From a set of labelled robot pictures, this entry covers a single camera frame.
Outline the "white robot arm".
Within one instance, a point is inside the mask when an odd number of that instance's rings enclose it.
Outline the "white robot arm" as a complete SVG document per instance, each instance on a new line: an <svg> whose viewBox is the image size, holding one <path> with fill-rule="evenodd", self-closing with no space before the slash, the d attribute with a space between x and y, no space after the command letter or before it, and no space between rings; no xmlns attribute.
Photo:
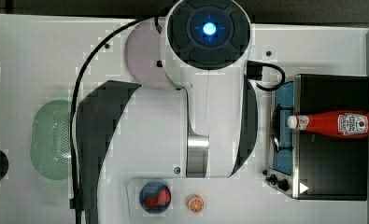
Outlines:
<svg viewBox="0 0 369 224"><path fill-rule="evenodd" d="M151 222L175 179L228 177L251 153L257 103L251 23L235 0L177 0L113 34L123 74L81 97L73 137L86 224Z"/></svg>

